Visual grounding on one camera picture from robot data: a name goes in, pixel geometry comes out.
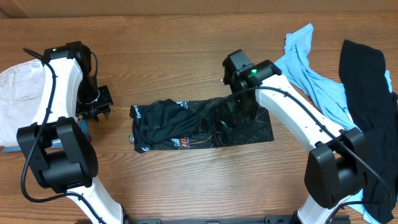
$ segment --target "blue fabric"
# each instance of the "blue fabric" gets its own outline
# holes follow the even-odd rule
[[[347,108],[345,89],[342,83],[324,78],[310,68],[308,54],[311,51],[313,26],[306,25],[293,34],[286,34],[285,55],[275,64],[282,70],[289,82],[309,95],[323,115],[340,124],[346,130],[357,127],[351,120]],[[392,91],[389,71],[385,74],[389,90]],[[362,200],[363,191],[352,196],[349,201]],[[363,205],[350,205],[357,212],[364,214],[369,223],[379,223],[365,211]]]
[[[86,138],[88,139],[88,122],[87,120],[83,120],[79,123],[79,127],[80,129],[83,131],[83,133],[85,134]],[[62,148],[62,143],[61,142],[57,142],[52,144],[52,146],[50,147],[51,149],[56,149],[56,148]],[[13,146],[13,147],[5,147],[2,152],[6,153],[6,152],[17,152],[20,151],[21,148],[19,146]]]

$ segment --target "black fabric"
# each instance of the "black fabric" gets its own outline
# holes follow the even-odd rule
[[[172,100],[158,101],[150,106],[131,106],[134,119],[134,142],[138,149],[174,137],[189,136],[199,124],[199,116]]]
[[[397,95],[389,93],[383,53],[366,45],[344,41],[339,75],[354,123],[365,134],[371,150],[369,165],[387,181],[392,201],[383,205],[365,205],[377,221],[387,223],[394,217],[397,201]],[[383,201],[387,190],[374,179],[363,191],[363,201]]]
[[[142,118],[151,119],[151,116],[142,114],[141,111],[151,108],[157,110],[155,104],[149,106],[131,106],[130,117],[134,119],[132,131],[134,135],[134,148],[137,152],[143,153],[151,149],[176,150],[176,149],[205,149],[214,147],[237,146],[257,142],[273,141],[271,121],[268,111],[258,108],[253,114],[247,114],[240,118],[234,118],[228,107],[221,102],[224,98],[213,98],[204,101],[179,101],[176,103],[181,110],[193,113],[200,118],[198,125],[192,126],[193,131],[184,134],[169,134],[163,141],[148,142],[147,136],[142,136],[142,129],[139,120]],[[136,108],[141,114],[137,118]]]

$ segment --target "white cloth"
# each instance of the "white cloth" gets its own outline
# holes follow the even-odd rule
[[[37,59],[0,74],[0,146],[18,146],[17,130],[32,124],[44,83],[45,70]]]

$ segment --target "wooden floor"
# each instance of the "wooden floor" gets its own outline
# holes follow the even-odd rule
[[[308,195],[307,157],[274,115],[274,142],[140,155],[128,138],[129,107],[228,95],[229,87],[220,82],[228,54],[243,49],[253,62],[276,61],[284,54],[286,33],[309,22],[315,28],[309,59],[316,72],[339,81],[341,45],[349,39],[383,51],[398,90],[396,12],[0,19],[0,71],[32,59],[23,47],[43,52],[81,40],[97,54],[99,84],[109,87],[114,101],[109,120],[90,123],[99,177],[133,218],[291,214]],[[24,161],[20,152],[0,154],[0,223],[86,219],[69,199],[28,202],[19,187]],[[27,185],[35,197],[53,195],[31,173]],[[364,223],[350,208],[340,213]]]

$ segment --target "black cable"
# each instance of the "black cable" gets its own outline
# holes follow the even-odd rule
[[[97,55],[94,54],[94,52],[91,51],[91,54],[94,56],[95,58],[95,72],[93,75],[93,79],[95,80],[95,82],[97,82],[97,74],[98,74],[98,59],[97,59]]]
[[[279,93],[284,94],[285,96],[288,96],[290,99],[292,99],[293,101],[295,101],[313,120],[314,122],[321,127],[322,131],[324,131],[325,133],[327,133],[327,135],[329,135],[329,137],[332,138],[332,140],[334,140],[335,142],[337,142],[337,144],[339,144],[350,156],[352,156],[355,160],[357,160],[359,163],[361,163],[363,166],[365,166],[365,168],[370,171],[372,173],[373,176],[375,176],[375,178],[377,178],[387,189],[387,198],[383,201],[380,202],[363,202],[363,201],[355,201],[355,202],[345,202],[345,203],[341,203],[339,204],[334,211],[329,215],[329,217],[326,219],[326,224],[330,223],[330,220],[333,218],[334,215],[336,215],[336,213],[343,208],[346,205],[355,205],[355,204],[370,204],[370,205],[380,205],[383,203],[387,203],[391,200],[392,197],[392,193],[391,193],[391,189],[388,186],[388,184],[386,183],[386,181],[376,172],[374,171],[367,163],[365,163],[361,158],[359,158],[351,149],[349,149],[346,145],[344,145],[339,139],[336,138],[336,136],[334,136],[327,128],[325,125],[323,125],[312,113],[311,111],[306,108],[302,102],[300,102],[296,97],[292,96],[289,92],[287,91],[283,91],[281,89],[278,88],[274,88],[274,87],[268,87],[268,86],[257,86],[257,87],[252,87],[252,88],[248,88],[245,90],[241,90],[237,93],[234,93],[232,95],[227,96],[226,98],[230,97],[230,96],[237,96],[240,95],[244,92],[247,91],[251,91],[251,90],[272,90],[272,91],[277,91]]]
[[[26,53],[28,53],[29,55],[42,60],[42,56],[36,52],[34,52],[33,50],[29,50],[29,49],[24,49],[24,51]],[[36,146],[39,142],[39,139],[43,133],[44,130],[44,126],[47,123],[47,121],[49,120],[49,116],[51,113],[51,105],[54,99],[54,94],[55,94],[55,86],[57,84],[57,76],[55,75],[55,71],[52,68],[52,66],[49,63],[45,63],[46,66],[48,66],[48,68],[51,71],[52,74],[52,88],[51,88],[51,94],[50,94],[50,98],[49,98],[49,103],[47,105],[47,109],[45,110],[45,116],[42,122],[42,125],[40,126],[39,132],[36,135],[35,141],[33,143],[32,149],[30,150],[30,153],[25,161],[25,165],[24,165],[24,169],[22,170],[22,176],[21,176],[21,190],[22,190],[22,194],[24,195],[24,197],[34,203],[43,203],[43,202],[49,202],[58,198],[62,198],[62,197],[67,197],[67,196],[75,196],[78,197],[79,200],[83,201],[83,203],[87,206],[87,208],[90,210],[90,212],[94,215],[94,217],[99,221],[99,223],[104,223],[106,224],[102,218],[94,211],[94,208],[90,205],[90,203],[83,197],[83,195],[80,195],[78,193],[74,193],[74,192],[65,192],[63,194],[59,194],[59,195],[55,195],[52,197],[48,197],[48,198],[42,198],[42,199],[36,199],[36,198],[32,198],[26,191],[26,186],[25,186],[25,180],[26,180],[26,174],[27,174],[27,169],[29,168],[30,165],[30,161],[32,160],[33,157],[33,153],[36,149]]]

